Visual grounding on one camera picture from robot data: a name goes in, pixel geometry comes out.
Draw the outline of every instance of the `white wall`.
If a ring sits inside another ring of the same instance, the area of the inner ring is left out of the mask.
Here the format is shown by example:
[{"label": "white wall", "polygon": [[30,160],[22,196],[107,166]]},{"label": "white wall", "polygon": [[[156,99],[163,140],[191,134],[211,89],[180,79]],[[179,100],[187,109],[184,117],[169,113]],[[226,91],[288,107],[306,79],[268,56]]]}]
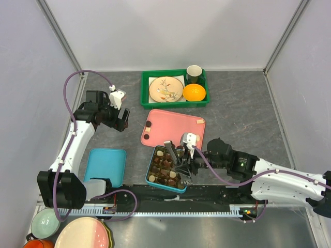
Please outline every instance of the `white wall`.
[{"label": "white wall", "polygon": [[322,174],[331,170],[330,10],[310,1],[269,72],[297,168]]},{"label": "white wall", "polygon": [[47,0],[84,69],[262,69],[300,0]]},{"label": "white wall", "polygon": [[22,247],[38,172],[54,161],[69,121],[62,89],[74,72],[35,1],[1,2],[0,68],[0,246]]}]

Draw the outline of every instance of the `green tray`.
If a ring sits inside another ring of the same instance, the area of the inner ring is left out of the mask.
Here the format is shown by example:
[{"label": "green tray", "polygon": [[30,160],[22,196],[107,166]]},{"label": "green tray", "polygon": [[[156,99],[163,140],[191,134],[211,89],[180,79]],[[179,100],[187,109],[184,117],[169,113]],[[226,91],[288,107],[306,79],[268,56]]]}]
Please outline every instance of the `green tray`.
[{"label": "green tray", "polygon": [[[151,109],[163,109],[163,108],[175,108],[175,107],[205,107],[210,101],[209,90],[207,79],[206,82],[201,84],[206,90],[206,97],[200,102],[162,102],[162,103],[148,103],[148,78],[158,78],[160,76],[184,76],[185,86],[187,85],[186,81],[186,69],[179,70],[165,70],[165,71],[143,71],[141,73],[141,92],[140,92],[140,104],[146,110]],[[206,78],[206,72],[202,69],[202,75]]]}]

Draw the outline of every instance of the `mug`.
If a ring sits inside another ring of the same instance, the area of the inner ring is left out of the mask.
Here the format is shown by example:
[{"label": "mug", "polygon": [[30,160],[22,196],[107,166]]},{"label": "mug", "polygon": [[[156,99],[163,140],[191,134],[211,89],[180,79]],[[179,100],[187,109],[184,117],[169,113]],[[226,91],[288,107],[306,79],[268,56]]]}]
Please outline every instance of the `mug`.
[{"label": "mug", "polygon": [[188,84],[201,84],[206,81],[206,78],[202,75],[202,68],[200,66],[189,66],[186,69],[186,73]]},{"label": "mug", "polygon": [[26,243],[23,248],[54,248],[54,244],[50,240],[33,239]]}]

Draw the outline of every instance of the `orange cup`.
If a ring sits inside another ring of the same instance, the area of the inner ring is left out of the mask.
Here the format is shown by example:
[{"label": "orange cup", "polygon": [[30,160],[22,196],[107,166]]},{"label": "orange cup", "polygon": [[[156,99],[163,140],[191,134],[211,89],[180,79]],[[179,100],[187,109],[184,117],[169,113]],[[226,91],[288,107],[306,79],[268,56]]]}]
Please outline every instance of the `orange cup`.
[{"label": "orange cup", "polygon": [[52,241],[43,239],[30,240],[23,248],[54,248]]}]

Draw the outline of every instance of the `pink tray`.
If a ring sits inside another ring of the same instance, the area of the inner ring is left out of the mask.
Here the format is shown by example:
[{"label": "pink tray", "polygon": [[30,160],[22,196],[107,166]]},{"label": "pink tray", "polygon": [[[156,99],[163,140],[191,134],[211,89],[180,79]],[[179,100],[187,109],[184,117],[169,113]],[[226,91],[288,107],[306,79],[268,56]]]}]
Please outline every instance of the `pink tray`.
[{"label": "pink tray", "polygon": [[[197,120],[203,120],[203,123],[198,124]],[[145,146],[164,146],[164,141],[172,141],[175,146],[179,146],[180,138],[184,133],[193,133],[200,136],[197,147],[199,149],[202,147],[206,122],[201,117],[164,110],[151,110],[147,121],[152,123],[151,129],[147,132],[145,126],[140,138],[141,143]]]}]

